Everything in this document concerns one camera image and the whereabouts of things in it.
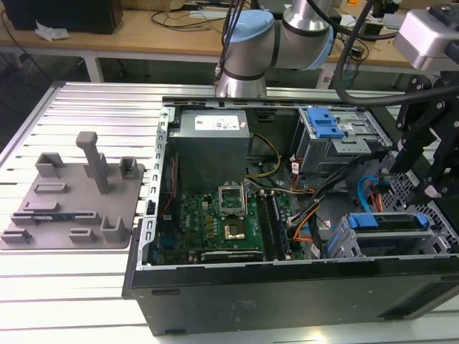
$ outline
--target red wire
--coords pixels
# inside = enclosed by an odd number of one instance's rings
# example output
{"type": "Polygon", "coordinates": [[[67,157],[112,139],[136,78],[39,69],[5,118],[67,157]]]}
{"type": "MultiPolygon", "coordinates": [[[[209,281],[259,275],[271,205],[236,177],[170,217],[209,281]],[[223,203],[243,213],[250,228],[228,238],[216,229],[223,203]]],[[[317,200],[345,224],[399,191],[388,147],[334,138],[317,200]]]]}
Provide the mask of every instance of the red wire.
{"type": "Polygon", "coordinates": [[[171,192],[171,197],[169,197],[169,200],[167,201],[167,204],[164,207],[162,217],[164,217],[164,214],[166,213],[167,208],[169,208],[169,205],[172,202],[172,198],[174,197],[174,191],[175,191],[175,160],[172,159],[172,192],[171,192]]]}

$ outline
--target orange cable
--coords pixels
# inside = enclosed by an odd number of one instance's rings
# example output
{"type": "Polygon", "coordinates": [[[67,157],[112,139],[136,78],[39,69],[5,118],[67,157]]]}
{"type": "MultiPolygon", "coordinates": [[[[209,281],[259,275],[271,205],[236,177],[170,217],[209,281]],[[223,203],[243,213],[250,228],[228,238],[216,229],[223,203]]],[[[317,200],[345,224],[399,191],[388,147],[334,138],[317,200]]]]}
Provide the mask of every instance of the orange cable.
{"type": "Polygon", "coordinates": [[[314,213],[319,208],[320,208],[320,206],[317,206],[314,210],[312,210],[312,212],[309,215],[307,215],[307,217],[304,220],[302,220],[302,222],[300,223],[300,225],[296,229],[295,235],[293,236],[293,241],[295,241],[295,242],[312,242],[313,241],[312,238],[298,238],[298,235],[300,234],[300,231],[303,228],[304,224],[310,219],[310,217],[312,215],[314,215],[314,213]]]}

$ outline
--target white paper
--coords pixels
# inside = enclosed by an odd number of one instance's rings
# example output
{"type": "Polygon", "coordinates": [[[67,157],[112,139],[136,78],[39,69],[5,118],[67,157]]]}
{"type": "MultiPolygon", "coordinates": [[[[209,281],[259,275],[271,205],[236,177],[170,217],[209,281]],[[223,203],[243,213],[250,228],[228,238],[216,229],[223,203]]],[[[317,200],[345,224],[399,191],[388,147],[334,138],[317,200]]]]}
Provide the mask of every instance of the white paper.
{"type": "Polygon", "coordinates": [[[350,14],[344,14],[341,17],[341,26],[343,27],[353,27],[356,24],[356,19],[350,14]]]}
{"type": "Polygon", "coordinates": [[[38,21],[36,21],[36,23],[37,23],[37,28],[35,29],[35,33],[38,34],[41,38],[44,38],[49,42],[52,42],[53,39],[70,38],[70,35],[67,29],[53,29],[51,27],[46,27],[45,25],[41,25],[38,21]]]}
{"type": "Polygon", "coordinates": [[[196,116],[195,130],[239,130],[237,116],[196,116]]]}
{"type": "Polygon", "coordinates": [[[191,18],[221,19],[227,16],[227,11],[191,11],[189,16],[191,18]]]}

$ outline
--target electronic equipment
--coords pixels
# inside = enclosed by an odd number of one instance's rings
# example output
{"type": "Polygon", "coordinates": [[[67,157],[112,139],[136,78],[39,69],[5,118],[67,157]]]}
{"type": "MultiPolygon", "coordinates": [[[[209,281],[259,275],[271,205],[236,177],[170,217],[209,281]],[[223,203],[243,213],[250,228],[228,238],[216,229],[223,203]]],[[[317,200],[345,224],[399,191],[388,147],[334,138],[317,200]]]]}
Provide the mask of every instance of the electronic equipment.
{"type": "Polygon", "coordinates": [[[382,107],[164,98],[125,295],[154,335],[407,320],[437,307],[459,293],[459,217],[449,200],[404,206],[425,171],[388,173],[399,136],[382,107]],[[203,183],[197,166],[215,173],[203,183]]]}
{"type": "Polygon", "coordinates": [[[33,30],[36,22],[54,29],[112,34],[123,18],[120,0],[3,0],[17,30],[33,30]]]}

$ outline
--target black box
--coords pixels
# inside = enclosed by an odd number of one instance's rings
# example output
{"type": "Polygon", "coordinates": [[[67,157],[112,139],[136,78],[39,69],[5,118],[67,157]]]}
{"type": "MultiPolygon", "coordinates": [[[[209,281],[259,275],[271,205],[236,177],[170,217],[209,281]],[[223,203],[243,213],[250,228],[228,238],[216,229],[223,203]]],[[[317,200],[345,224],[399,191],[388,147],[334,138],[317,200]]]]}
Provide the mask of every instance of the black box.
{"type": "Polygon", "coordinates": [[[46,27],[112,34],[123,18],[120,0],[3,0],[17,30],[46,27]]]}

